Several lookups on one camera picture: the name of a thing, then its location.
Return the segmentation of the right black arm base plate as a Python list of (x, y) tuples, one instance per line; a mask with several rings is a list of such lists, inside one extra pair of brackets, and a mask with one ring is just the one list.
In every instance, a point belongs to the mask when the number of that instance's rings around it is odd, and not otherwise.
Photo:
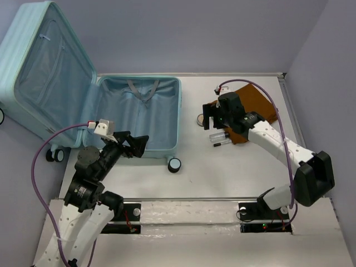
[(257, 202), (239, 203), (236, 217), (240, 221), (240, 231), (247, 233), (292, 233), (289, 224), (289, 210), (281, 207), (276, 210), (259, 211)]

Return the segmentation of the light blue hardshell suitcase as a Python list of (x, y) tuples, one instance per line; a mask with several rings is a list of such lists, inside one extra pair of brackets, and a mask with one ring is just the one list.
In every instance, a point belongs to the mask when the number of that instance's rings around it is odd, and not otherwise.
[(50, 139), (47, 158), (60, 147), (104, 143), (84, 127), (107, 119), (115, 131), (147, 135), (144, 156), (175, 156), (182, 102), (181, 81), (170, 76), (99, 76), (74, 30), (55, 2), (22, 4), (1, 43), (1, 109), (38, 137)]

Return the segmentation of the round cosmetic compact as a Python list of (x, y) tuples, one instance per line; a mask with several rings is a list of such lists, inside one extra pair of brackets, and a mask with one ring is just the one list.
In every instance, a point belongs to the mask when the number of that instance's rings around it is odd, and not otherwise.
[(196, 121), (199, 126), (203, 127), (204, 126), (204, 114), (203, 113), (199, 114), (196, 118)]

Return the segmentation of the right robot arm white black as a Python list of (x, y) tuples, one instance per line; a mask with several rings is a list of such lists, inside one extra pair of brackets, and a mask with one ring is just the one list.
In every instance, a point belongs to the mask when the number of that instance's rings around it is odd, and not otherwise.
[(290, 183), (262, 193), (256, 202), (260, 217), (269, 218), (277, 209), (291, 203), (312, 206), (334, 186), (331, 157), (324, 151), (315, 153), (283, 137), (257, 112), (246, 112), (236, 93), (224, 93), (216, 103), (204, 104), (203, 126), (229, 127), (236, 134), (260, 146), (288, 168)]

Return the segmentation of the black marker pen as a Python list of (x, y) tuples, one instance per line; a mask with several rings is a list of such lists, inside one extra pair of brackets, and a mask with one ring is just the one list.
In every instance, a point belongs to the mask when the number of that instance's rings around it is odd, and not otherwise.
[(232, 143), (231, 140), (225, 140), (225, 141), (217, 142), (217, 143), (213, 144), (213, 147), (219, 147), (219, 146), (227, 145), (227, 144), (230, 144), (230, 143)]

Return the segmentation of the brown cloth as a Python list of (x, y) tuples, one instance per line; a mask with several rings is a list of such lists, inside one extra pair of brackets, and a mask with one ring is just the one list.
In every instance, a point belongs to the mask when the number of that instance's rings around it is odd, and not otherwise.
[(248, 142), (248, 127), (251, 125), (252, 119), (250, 115), (256, 115), (258, 121), (267, 121), (268, 123), (273, 123), (278, 120), (276, 110), (272, 103), (264, 97), (260, 91), (258, 91), (255, 86), (248, 84), (241, 89), (234, 91), (239, 95), (242, 105), (246, 111), (245, 116), (241, 120), (242, 130), (233, 131), (229, 127), (224, 127), (218, 119), (218, 111), (203, 111), (211, 112), (214, 115), (213, 123), (216, 129), (223, 129), (225, 132), (229, 133), (229, 138), (232, 140), (233, 144), (243, 144)]

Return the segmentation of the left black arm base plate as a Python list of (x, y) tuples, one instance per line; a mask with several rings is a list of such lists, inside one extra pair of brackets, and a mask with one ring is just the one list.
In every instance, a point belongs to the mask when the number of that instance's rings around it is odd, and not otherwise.
[(103, 228), (102, 234), (140, 234), (141, 203), (125, 202), (123, 211)]

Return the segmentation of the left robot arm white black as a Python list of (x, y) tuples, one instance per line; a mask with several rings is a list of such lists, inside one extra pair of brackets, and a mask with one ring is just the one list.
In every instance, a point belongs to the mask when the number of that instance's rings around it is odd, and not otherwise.
[(80, 266), (107, 223), (122, 216), (123, 197), (106, 191), (102, 180), (121, 156), (142, 157), (149, 137), (124, 131), (102, 140), (102, 150), (87, 146), (78, 153), (61, 216), (51, 218), (55, 231), (36, 266)]

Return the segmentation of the aluminium rail at table edge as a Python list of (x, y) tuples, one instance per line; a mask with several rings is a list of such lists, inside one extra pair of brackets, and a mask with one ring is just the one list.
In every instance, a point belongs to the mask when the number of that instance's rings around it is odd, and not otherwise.
[(297, 192), (297, 185), (295, 184), (294, 178), (297, 169), (300, 167), (299, 162), (301, 161), (307, 162), (308, 160), (310, 160), (313, 157), (312, 155), (313, 152), (306, 149), (303, 146), (305, 145), (303, 134), (301, 132), (301, 128), (296, 116), (295, 108), (289, 96), (286, 81), (284, 78), (278, 77), (278, 82), (286, 106), (285, 110), (283, 110), (281, 107), (278, 107), (279, 128), (280, 128), (280, 133), (282, 135), (282, 141), (285, 140), (285, 142), (282, 144), (282, 147), (284, 149), (284, 145), (286, 144), (289, 151), (290, 166), (288, 166), (288, 162), (286, 160), (285, 160), (285, 164), (287, 168), (291, 169), (290, 187), (291, 189), (293, 189), (293, 198), (296, 201), (298, 192)]

